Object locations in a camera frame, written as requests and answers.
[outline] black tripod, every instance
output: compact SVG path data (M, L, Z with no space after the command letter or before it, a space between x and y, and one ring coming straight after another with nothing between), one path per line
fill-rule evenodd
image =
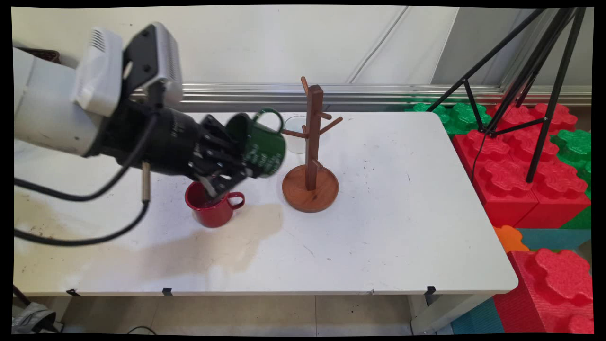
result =
M556 102L558 101L560 90L562 89L562 84L564 83L564 76L566 75L568 64L570 63L570 57L572 56L572 51L574 49L574 45L576 44L576 39L579 36L581 23L583 22L583 16L585 15L585 7L560 8L558 10L555 17L551 20L551 23L545 30L543 37L541 37L541 40L538 42L532 54L528 58L528 61L526 62L526 64L524 64L524 67L520 71L518 77L513 81L509 89L507 89L505 95L503 96L503 100L499 105L499 109L496 111L493 119L487 126L484 126L482 124L478 108L476 107L476 101L473 98L471 87L469 86L469 82L467 80L474 73L476 73L476 71L478 71L484 64L486 64L486 62L490 60L490 58L497 54L503 48L503 46L507 45L523 29L525 29L526 26L528 26L534 19L536 19L536 17L538 17L544 10L544 8L538 8L533 13L531 13L524 21L522 21L522 23L520 23L513 31L511 31L511 33L509 33L505 37L505 39L503 39L499 44L497 44L497 46L495 46L465 75L463 75L463 77L461 77L461 79L459 79L448 91L446 91L445 94L443 94L435 103L433 103L427 109L427 111L431 112L438 105L440 105L440 103L446 100L446 98L448 98L448 96L450 96L456 89L458 89L461 84L463 84L465 86L467 96L469 97L469 102L476 117L476 121L478 122L478 131L483 132L485 134L484 138L486 138L486 135L490 136L491 138L494 138L503 133L512 132L514 130L542 123L541 132L539 133L539 138L537 140L533 158L530 163L530 168L528 169L528 175L526 177L526 182L529 183L533 181L534 173L536 172L537 165L539 164L539 157L541 156L541 152L543 151L543 145L545 144L545 139L547 138L547 132L549 131L551 119L553 118L553 112L556 108ZM539 71L541 70L541 67L545 63L545 60L549 56L551 49L556 44L560 33L562 33L564 27L566 27L566 25L568 25L568 23L573 18L574 22L572 24L572 28L568 36L568 41L566 42L566 48L564 49L564 55L562 56L562 61L560 62L560 66L558 68L556 80L553 84L553 90L551 91L551 97L549 99L549 104L547 105L545 117L523 124L519 124L511 128L497 131L496 127L499 124L499 120L501 120L503 114L505 113L511 102L516 100L516 107L520 107L522 105L522 102L528 94L530 87L534 83L536 76L538 75Z

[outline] green mug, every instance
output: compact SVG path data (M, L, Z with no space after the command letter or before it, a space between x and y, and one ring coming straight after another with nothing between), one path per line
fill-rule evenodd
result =
M257 123L259 117L267 112L275 113L280 119L278 131ZM274 109L265 108L255 114L252 120L246 113L238 113L225 127L236 140L244 161L260 168L260 177L267 178L277 172L284 161L286 141L281 134L283 126L282 115Z

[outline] clear plastic cup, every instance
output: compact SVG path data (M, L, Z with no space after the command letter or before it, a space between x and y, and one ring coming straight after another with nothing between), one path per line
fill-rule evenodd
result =
M303 125L307 122L305 116L293 116L284 122L284 129L303 133ZM305 139L284 134L286 139L286 148L295 154L305 153Z

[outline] mug handle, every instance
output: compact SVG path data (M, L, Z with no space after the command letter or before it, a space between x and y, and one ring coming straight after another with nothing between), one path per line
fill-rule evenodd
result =
M244 206L244 194L240 193L240 192L232 192L229 193L227 195L227 198L241 198L242 201L240 201L239 203L232 205L231 202L229 202L229 200L227 200L227 203L229 204L229 207L231 207L231 209L239 209L242 206Z
M263 115L266 112L273 112L278 116L278 118L280 119L280 128L278 129L278 133L281 133L282 129L284 129L284 119L282 119L282 115L280 115L279 112L275 111L272 108L263 108L263 109L259 110L259 112L255 114L255 117L253 117L253 122L257 122L259 117L261 117L261 115Z

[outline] red foam block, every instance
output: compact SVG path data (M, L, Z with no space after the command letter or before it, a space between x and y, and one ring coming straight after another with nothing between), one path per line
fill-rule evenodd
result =
M559 229L591 205L586 190L587 183L576 176L573 166L557 159L539 163L532 187L538 204L513 226Z
M469 131L469 133L465 135L457 134L453 137L454 149L459 155L463 168L465 168L465 171L469 177L471 177L473 161L478 155L478 150L482 144L482 139L484 139L484 134L475 129ZM488 160L509 160L509 157L507 156L509 151L510 147L507 145L507 143L503 142L501 138L491 138L487 136L484 140L484 146L482 146L482 152L478 156L476 171Z
M534 108L531 109L530 115L533 119L545 117L547 113L547 104L539 103ZM557 134L561 129L566 129L570 131L575 130L575 125L577 122L576 116L572 115L569 109L560 104L556 104L556 108L553 111L553 118L551 119L551 124L549 125L549 134Z
M510 251L518 287L493 297L505 333L593 334L589 264L572 251Z
M526 167L530 165L540 131L538 126L532 126L506 133L506 135L510 135L507 144L510 146L509 155L513 161ZM549 139L545 140L539 162L555 160L558 150L557 145L551 143Z
M491 117L494 117L494 115L496 114L496 111L499 109L499 106L496 107L492 107L486 110L486 113L489 114ZM505 113L503 113L503 116L501 117L501 120L499 121L499 124L497 125L497 130L502 130L502 129L507 129L507 128L511 128L511 127L515 127L518 124L522 124L522 123L526 123L526 122L530 122L530 121L534 121L535 118L530 115L530 110L525 107L525 106L520 106L519 108L516 108L515 104L511 104L509 105L509 107L507 108L507 110L505 110ZM501 135L504 141L507 141L509 139L509 137L511 136L510 133L505 133L504 135Z
M514 226L538 204L525 176L511 159L476 165L473 187L494 226Z

